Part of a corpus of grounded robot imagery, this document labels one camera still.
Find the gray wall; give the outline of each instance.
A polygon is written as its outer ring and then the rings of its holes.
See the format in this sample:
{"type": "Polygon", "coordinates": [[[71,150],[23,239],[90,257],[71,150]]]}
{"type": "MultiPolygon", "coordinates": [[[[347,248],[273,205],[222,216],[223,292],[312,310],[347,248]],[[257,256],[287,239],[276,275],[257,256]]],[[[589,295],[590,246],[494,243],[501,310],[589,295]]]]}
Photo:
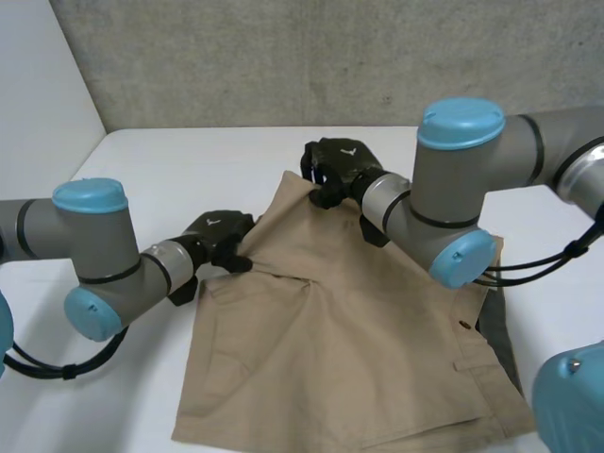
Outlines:
{"type": "Polygon", "coordinates": [[[599,0],[51,0],[108,130],[414,125],[604,100],[599,0]]]}

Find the white table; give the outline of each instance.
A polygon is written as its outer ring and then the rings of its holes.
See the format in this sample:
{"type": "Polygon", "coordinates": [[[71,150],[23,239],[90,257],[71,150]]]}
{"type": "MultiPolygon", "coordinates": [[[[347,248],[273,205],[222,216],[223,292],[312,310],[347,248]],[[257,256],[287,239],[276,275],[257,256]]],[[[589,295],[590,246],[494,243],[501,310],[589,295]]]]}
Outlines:
{"type": "MultiPolygon", "coordinates": [[[[175,236],[200,213],[263,213],[281,173],[299,172],[304,143],[327,137],[364,141],[384,167],[411,175],[413,127],[124,130],[107,136],[76,178],[122,181],[139,248],[175,236]]],[[[560,251],[590,221],[545,188],[489,195],[481,225],[507,239],[504,263],[560,251]]],[[[566,349],[602,340],[598,262],[602,243],[549,277],[509,289],[508,318],[522,383],[566,349]]],[[[99,349],[63,315],[76,285],[69,261],[11,263],[0,288],[15,317],[16,340],[52,363],[82,361],[99,349]]],[[[0,381],[0,445],[5,453],[209,453],[170,440],[193,326],[194,304],[164,301],[138,320],[101,371],[75,381],[37,381],[9,370],[0,381]]],[[[489,452],[544,451],[534,435],[489,452]]]]}

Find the robotic arm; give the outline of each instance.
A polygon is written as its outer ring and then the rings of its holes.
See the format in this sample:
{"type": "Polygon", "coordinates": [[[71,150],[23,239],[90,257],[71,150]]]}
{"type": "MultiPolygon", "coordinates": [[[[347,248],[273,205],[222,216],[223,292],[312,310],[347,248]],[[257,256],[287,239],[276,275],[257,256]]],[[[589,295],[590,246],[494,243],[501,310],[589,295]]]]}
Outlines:
{"type": "MultiPolygon", "coordinates": [[[[321,185],[310,194],[315,206],[329,209],[354,198],[368,243],[392,240],[447,288],[531,281],[477,280],[495,257],[493,238],[478,227],[487,192],[545,184],[594,219],[534,277],[585,253],[604,231],[604,108],[505,117],[484,99],[436,102],[417,132],[412,189],[403,176],[383,170],[363,143],[347,139],[308,143],[301,167],[306,179],[321,185]]],[[[547,361],[535,380],[532,406],[539,435],[553,453],[604,451],[604,343],[547,361]]]]}
{"type": "Polygon", "coordinates": [[[446,99],[424,113],[412,189],[403,176],[383,170],[360,142],[309,143],[302,167],[306,177],[313,171],[323,184],[311,197],[315,205],[329,208],[354,198],[371,241],[392,240],[444,286],[460,288],[495,257],[493,238],[478,227],[487,192],[546,184],[577,204],[598,228],[580,248],[567,250],[570,258],[599,237],[603,125],[604,108],[505,117],[484,99],[446,99]]]}
{"type": "MultiPolygon", "coordinates": [[[[103,342],[166,296],[177,306],[193,300],[203,263],[248,271],[251,261],[235,248],[253,225],[250,214],[208,212],[183,235],[139,254],[122,185],[84,179],[49,199],[0,201],[0,264],[70,258],[79,286],[67,295],[65,313],[82,335],[103,342]]],[[[0,320],[9,318],[3,312],[0,320]]]]}

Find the white wall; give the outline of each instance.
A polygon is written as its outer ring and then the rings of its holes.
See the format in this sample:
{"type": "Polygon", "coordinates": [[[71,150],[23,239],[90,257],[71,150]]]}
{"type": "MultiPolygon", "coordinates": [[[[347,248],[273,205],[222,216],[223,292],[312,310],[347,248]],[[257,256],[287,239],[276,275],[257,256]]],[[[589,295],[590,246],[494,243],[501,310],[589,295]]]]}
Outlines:
{"type": "Polygon", "coordinates": [[[47,197],[105,129],[46,0],[0,0],[0,199],[47,197]]]}

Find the blue joint cover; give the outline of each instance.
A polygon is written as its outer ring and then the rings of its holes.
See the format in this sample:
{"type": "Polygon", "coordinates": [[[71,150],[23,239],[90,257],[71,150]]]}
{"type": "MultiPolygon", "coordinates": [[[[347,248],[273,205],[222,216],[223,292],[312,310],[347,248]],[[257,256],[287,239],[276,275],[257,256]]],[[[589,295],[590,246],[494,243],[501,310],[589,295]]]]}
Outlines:
{"type": "Polygon", "coordinates": [[[53,192],[53,203],[61,210],[82,214],[107,214],[128,207],[124,187],[108,177],[70,181],[53,192]]]}
{"type": "Polygon", "coordinates": [[[534,381],[532,407],[539,437],[551,451],[604,451],[604,343],[549,359],[534,381]]]}
{"type": "Polygon", "coordinates": [[[483,229],[450,243],[434,259],[429,274],[443,286],[457,289],[478,278],[495,258],[495,239],[483,229]]]}
{"type": "Polygon", "coordinates": [[[122,320],[115,310],[84,288],[73,288],[65,297],[64,308],[75,330],[96,342],[104,342],[122,331],[122,320]]]}
{"type": "MultiPolygon", "coordinates": [[[[7,299],[0,293],[0,353],[5,353],[12,348],[15,328],[12,323],[12,313],[8,307],[7,299]]],[[[0,361],[0,377],[4,373],[4,363],[0,361]]]]}
{"type": "Polygon", "coordinates": [[[417,141],[427,148],[457,151],[489,142],[501,133],[505,124],[503,110],[495,102],[451,97],[424,110],[417,141]]]}

